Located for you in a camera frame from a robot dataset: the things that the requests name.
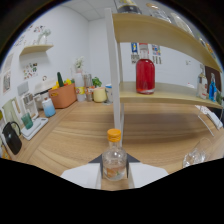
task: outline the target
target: ceiling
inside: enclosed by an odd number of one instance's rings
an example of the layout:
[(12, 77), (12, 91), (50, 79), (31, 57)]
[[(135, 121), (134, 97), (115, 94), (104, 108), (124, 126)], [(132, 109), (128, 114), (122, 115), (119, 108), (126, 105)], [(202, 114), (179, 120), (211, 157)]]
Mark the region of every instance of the ceiling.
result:
[[(142, 11), (143, 15), (151, 15), (149, 11), (149, 7), (146, 6), (147, 3), (152, 3), (158, 6), (161, 10), (163, 10), (166, 15), (169, 17), (172, 24), (176, 25), (176, 22), (174, 21), (173, 16), (171, 16), (170, 13), (174, 12), (177, 15), (181, 17), (181, 19), (187, 23), (187, 25), (190, 27), (191, 31), (193, 32), (194, 36), (197, 37), (197, 35), (200, 33), (201, 37), (206, 40), (206, 37), (199, 32), (197, 27), (192, 24), (186, 17), (184, 17), (182, 14), (180, 14), (178, 11), (175, 11), (174, 9), (160, 3), (157, 0), (135, 0), (135, 3), (138, 5), (140, 10)], [(105, 8), (111, 8), (112, 13), (117, 13), (117, 8), (114, 3), (114, 0), (71, 0), (67, 1), (62, 6), (68, 7), (76, 11), (77, 13), (81, 14), (83, 17), (85, 17), (88, 21), (93, 21), (97, 19), (102, 19), (105, 17), (104, 15), (104, 9)]]
[[(167, 16), (172, 21), (170, 12), (174, 12), (174, 10), (171, 10), (167, 6), (164, 6), (161, 3), (153, 0), (135, 0), (135, 2), (144, 15), (150, 15), (149, 8), (146, 6), (147, 3), (156, 4), (159, 8), (165, 11)], [(104, 18), (105, 8), (111, 8), (113, 13), (117, 13), (114, 0), (71, 0), (62, 5), (75, 10), (88, 21)]]

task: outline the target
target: wooden countertop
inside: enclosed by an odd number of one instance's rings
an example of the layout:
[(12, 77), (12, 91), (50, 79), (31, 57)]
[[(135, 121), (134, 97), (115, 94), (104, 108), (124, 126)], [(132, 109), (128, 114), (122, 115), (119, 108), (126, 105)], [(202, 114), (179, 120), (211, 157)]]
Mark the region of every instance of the wooden countertop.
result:
[[(142, 163), (161, 167), (169, 174), (182, 169), (184, 155), (207, 137), (214, 153), (211, 160), (224, 154), (224, 129), (217, 130), (209, 118), (197, 117), (194, 105), (162, 103), (125, 104), (123, 147)], [(37, 166), (57, 176), (71, 168), (86, 165), (108, 147), (107, 130), (114, 127), (113, 105), (75, 102), (56, 114), (30, 140), (21, 137), (23, 146), (13, 160)], [(102, 180), (103, 190), (128, 189), (127, 179)]]

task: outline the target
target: cup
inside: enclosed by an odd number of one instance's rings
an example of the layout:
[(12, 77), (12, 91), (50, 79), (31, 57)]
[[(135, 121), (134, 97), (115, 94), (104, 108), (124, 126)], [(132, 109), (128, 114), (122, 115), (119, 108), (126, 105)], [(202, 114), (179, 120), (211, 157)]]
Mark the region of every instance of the cup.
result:
[(29, 113), (26, 113), (24, 114), (22, 117), (21, 117), (22, 121), (23, 121), (23, 124), (25, 125), (25, 128), (28, 130), (30, 129), (32, 126), (33, 126), (33, 121), (30, 117), (30, 114)]
[(105, 86), (106, 88), (106, 93), (107, 93), (107, 99), (109, 102), (113, 103), (113, 95), (112, 95), (112, 85), (111, 84), (107, 84)]
[(93, 90), (93, 100), (97, 103), (101, 103), (107, 100), (105, 87), (98, 87)]
[(208, 161), (213, 152), (213, 146), (208, 138), (202, 138), (184, 157), (183, 168)]

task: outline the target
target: wall shelf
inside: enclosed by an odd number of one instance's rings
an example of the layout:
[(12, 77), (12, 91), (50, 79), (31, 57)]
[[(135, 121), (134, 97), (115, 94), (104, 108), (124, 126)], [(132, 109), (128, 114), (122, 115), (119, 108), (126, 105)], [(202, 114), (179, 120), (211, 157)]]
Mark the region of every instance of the wall shelf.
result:
[(149, 43), (168, 47), (221, 72), (217, 62), (199, 40), (169, 22), (131, 13), (112, 14), (112, 19), (118, 43)]
[(124, 82), (123, 80), (120, 43), (124, 42), (168, 47), (185, 53), (205, 66), (221, 72), (217, 62), (197, 39), (173, 24), (151, 16), (132, 13), (112, 14), (111, 9), (108, 8), (105, 9), (105, 20), (113, 87), (114, 127), (122, 132), (121, 143), (124, 127), (124, 103), (191, 104), (222, 109), (217, 102), (196, 97), (196, 89), (186, 86), (156, 83), (155, 92), (152, 95), (144, 95), (136, 92), (136, 82)]
[(136, 82), (120, 83), (121, 103), (173, 103), (202, 105), (222, 109), (217, 102), (196, 97), (196, 89), (168, 83), (155, 83), (156, 91), (151, 95), (136, 92)]
[(36, 52), (45, 52), (48, 49), (52, 48), (54, 45), (46, 44), (46, 45), (31, 45), (23, 48), (20, 55), (31, 54)]

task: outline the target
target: white wall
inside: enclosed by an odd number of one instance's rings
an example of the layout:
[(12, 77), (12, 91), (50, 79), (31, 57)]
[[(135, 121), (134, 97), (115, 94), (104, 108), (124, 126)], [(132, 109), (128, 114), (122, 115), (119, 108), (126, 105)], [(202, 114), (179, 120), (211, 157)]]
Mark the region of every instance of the white wall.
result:
[(1, 74), (1, 92), (0, 92), (0, 107), (2, 107), (9, 99), (17, 97), (17, 86), (23, 83), (24, 73), (23, 67), (29, 63), (37, 63), (38, 76), (29, 79), (29, 90), (34, 92), (35, 85), (41, 82), (43, 76), (47, 78), (55, 78), (57, 81), (57, 72), (60, 72), (63, 80), (71, 78), (70, 67), (75, 62), (75, 59), (80, 56), (85, 56), (84, 69), (90, 70), (89, 58), (89, 23), (88, 21), (76, 13), (74, 10), (67, 7), (58, 6), (48, 11), (39, 17), (33, 23), (30, 31), (24, 32), (24, 40), (27, 42), (37, 39), (38, 34), (33, 32), (36, 26), (43, 25), (46, 29), (51, 30), (51, 34), (47, 37), (48, 42), (53, 43), (54, 47), (46, 52), (38, 52), (27, 55), (20, 55), (24, 45), (11, 48), (8, 55), (13, 53), (11, 66), (11, 90), (2, 93), (3, 88), (3, 70)]
[[(104, 19), (89, 22), (89, 46), (91, 71), (102, 81), (110, 83), (110, 67), (107, 46), (106, 24)], [(135, 64), (131, 63), (131, 44), (121, 44), (124, 81), (135, 81)], [(194, 58), (161, 46), (162, 64), (155, 64), (156, 82), (173, 83), (186, 86), (190, 83), (197, 86), (197, 77), (201, 72), (199, 61)], [(149, 44), (149, 58), (152, 60), (152, 47)]]

